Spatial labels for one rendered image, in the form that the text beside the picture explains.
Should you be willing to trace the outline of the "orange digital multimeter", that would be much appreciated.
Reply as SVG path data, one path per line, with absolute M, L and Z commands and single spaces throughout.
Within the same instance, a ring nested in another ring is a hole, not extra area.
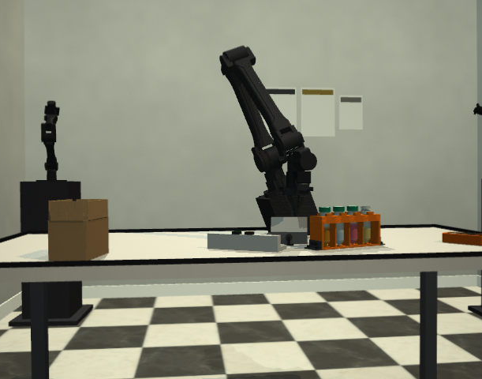
M 482 246 L 482 234 L 469 232 L 444 232 L 442 242 Z

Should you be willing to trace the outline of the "brown cardboard box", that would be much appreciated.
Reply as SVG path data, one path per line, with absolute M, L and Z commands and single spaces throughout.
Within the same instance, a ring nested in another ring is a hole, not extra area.
M 109 253 L 108 199 L 52 201 L 49 261 L 90 261 Z

